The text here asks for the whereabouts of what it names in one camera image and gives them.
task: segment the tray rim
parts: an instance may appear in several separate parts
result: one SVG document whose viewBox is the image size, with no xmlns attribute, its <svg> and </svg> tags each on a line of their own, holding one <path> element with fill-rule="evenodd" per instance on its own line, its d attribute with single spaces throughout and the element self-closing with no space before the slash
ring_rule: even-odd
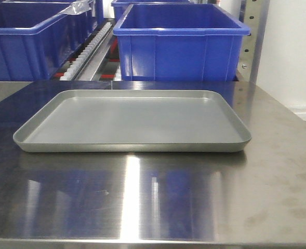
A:
<svg viewBox="0 0 306 249">
<path fill-rule="evenodd" d="M 236 119 L 238 121 L 238 126 L 240 126 L 240 128 L 242 129 L 242 131 L 239 131 L 238 129 L 237 132 L 239 133 L 241 138 L 244 138 L 243 141 L 240 142 L 234 142 L 234 143 L 27 143 L 25 142 L 25 139 L 31 134 L 32 131 L 34 131 L 40 124 L 41 122 L 37 122 L 37 125 L 35 125 L 36 127 L 33 126 L 32 129 L 28 129 L 29 133 L 26 135 L 22 134 L 25 132 L 25 129 L 27 129 L 27 126 L 29 128 L 29 126 L 32 126 L 33 122 L 35 121 L 35 119 L 42 119 L 43 115 L 44 116 L 49 116 L 53 110 L 49 110 L 49 106 L 54 104 L 56 105 L 56 107 L 54 109 L 56 109 L 63 101 L 67 100 L 67 99 L 71 99 L 71 98 L 89 98 L 90 96 L 80 96 L 80 94 L 84 94 L 84 93 L 93 93 L 93 92 L 103 92 L 103 96 L 101 96 L 101 98 L 205 98 L 205 99 L 213 99 L 215 101 L 220 101 L 222 102 L 222 106 L 220 105 L 220 107 L 224 107 L 224 112 L 227 111 L 229 112 L 232 116 L 233 119 Z M 140 96 L 132 96 L 131 93 L 139 93 Z M 117 95 L 119 93 L 128 93 L 129 96 L 123 96 L 123 95 Z M 156 96 L 157 93 L 161 94 L 161 93 L 168 93 L 165 94 L 166 96 Z M 233 108 L 226 102 L 226 100 L 217 92 L 214 91 L 208 91 L 208 90 L 127 90 L 127 89 L 121 89 L 121 90 L 109 90 L 109 89 L 71 89 L 71 90 L 66 90 L 66 91 L 61 91 L 58 94 L 56 94 L 51 100 L 49 100 L 40 110 L 38 110 L 31 118 L 29 118 L 18 130 L 16 130 L 16 132 L 13 134 L 13 140 L 14 142 L 24 151 L 27 152 L 106 152 L 106 151 L 112 151 L 112 152 L 130 152 L 130 151 L 137 151 L 137 152 L 144 152 L 144 151 L 159 151 L 159 152 L 171 152 L 171 151 L 192 151 L 192 152 L 236 152 L 236 151 L 241 151 L 244 149 L 245 145 L 252 139 L 251 133 L 249 131 L 249 129 L 247 128 L 247 126 L 244 124 L 244 122 L 240 119 L 240 117 L 237 115 L 237 113 L 233 110 Z M 212 145 L 214 146 L 218 146 L 218 145 L 238 145 L 238 146 L 243 146 L 242 149 L 237 149 L 237 150 L 232 150 L 232 151 L 220 151 L 220 150 L 206 150 L 205 147 L 210 147 Z M 94 148 L 92 149 L 57 149 L 57 150 L 39 150 L 39 149 L 29 149 L 27 147 L 29 146 L 33 146 L 34 145 L 38 145 L 38 146 L 63 146 L 66 145 L 67 147 L 71 147 L 71 146 L 78 146 L 78 147 L 83 147 L 86 145 L 91 145 Z M 195 148 L 191 149 L 187 149 L 187 150 L 174 150 L 174 149 L 164 149 L 164 150 L 159 150 L 159 149 L 149 149 L 149 150 L 145 150 L 144 147 L 147 146 L 158 146 L 158 147 L 168 147 L 170 145 L 177 145 L 177 146 L 181 146 L 181 147 L 189 147 L 189 146 L 194 146 Z M 103 148 L 99 148 L 99 147 L 105 147 L 108 146 L 109 150 L 105 150 Z M 122 146 L 122 147 L 142 147 L 142 149 L 144 150 L 123 150 L 121 148 L 117 149 L 117 148 L 113 148 L 116 146 Z"/>
</svg>

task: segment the stainless steel table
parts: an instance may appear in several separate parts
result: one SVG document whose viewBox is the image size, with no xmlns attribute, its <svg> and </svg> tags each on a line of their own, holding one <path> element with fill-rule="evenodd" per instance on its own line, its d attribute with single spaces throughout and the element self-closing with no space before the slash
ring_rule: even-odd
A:
<svg viewBox="0 0 306 249">
<path fill-rule="evenodd" d="M 16 129 L 69 89 L 218 91 L 252 141 L 233 154 L 21 151 Z M 275 246 L 306 247 L 306 123 L 259 87 L 42 81 L 0 102 L 0 248 Z"/>
</svg>

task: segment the white wall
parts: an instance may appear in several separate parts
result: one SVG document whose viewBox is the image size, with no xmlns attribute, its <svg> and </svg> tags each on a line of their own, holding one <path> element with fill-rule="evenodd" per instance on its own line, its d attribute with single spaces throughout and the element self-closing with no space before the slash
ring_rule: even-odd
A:
<svg viewBox="0 0 306 249">
<path fill-rule="evenodd" d="M 306 0 L 270 1 L 257 85 L 287 107 L 306 107 Z"/>
<path fill-rule="evenodd" d="M 240 17 L 241 1 L 242 0 L 221 0 L 220 6 L 238 18 Z"/>
</svg>

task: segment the red strip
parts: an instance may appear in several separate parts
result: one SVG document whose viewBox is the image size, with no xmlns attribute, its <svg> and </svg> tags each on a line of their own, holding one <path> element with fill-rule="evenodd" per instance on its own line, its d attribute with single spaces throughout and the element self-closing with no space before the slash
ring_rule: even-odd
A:
<svg viewBox="0 0 306 249">
<path fill-rule="evenodd" d="M 55 73 L 54 76 L 55 76 L 55 77 L 61 77 L 61 76 L 64 76 L 64 73 Z"/>
<path fill-rule="evenodd" d="M 110 53 L 113 53 L 113 52 L 115 51 L 117 45 L 118 45 L 118 41 L 117 41 L 117 38 L 116 38 L 116 39 L 113 41 L 113 43 L 112 43 L 112 45 L 111 45 L 111 47 L 110 47 Z"/>
<path fill-rule="evenodd" d="M 115 76 L 113 74 L 102 74 L 101 78 L 103 79 L 113 79 Z"/>
</svg>

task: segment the baking tray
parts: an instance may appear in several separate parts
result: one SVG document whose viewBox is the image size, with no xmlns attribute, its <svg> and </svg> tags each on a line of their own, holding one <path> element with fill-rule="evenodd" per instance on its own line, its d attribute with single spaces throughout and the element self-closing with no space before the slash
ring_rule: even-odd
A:
<svg viewBox="0 0 306 249">
<path fill-rule="evenodd" d="M 235 152 L 251 134 L 216 92 L 69 90 L 13 138 L 28 152 Z"/>
</svg>

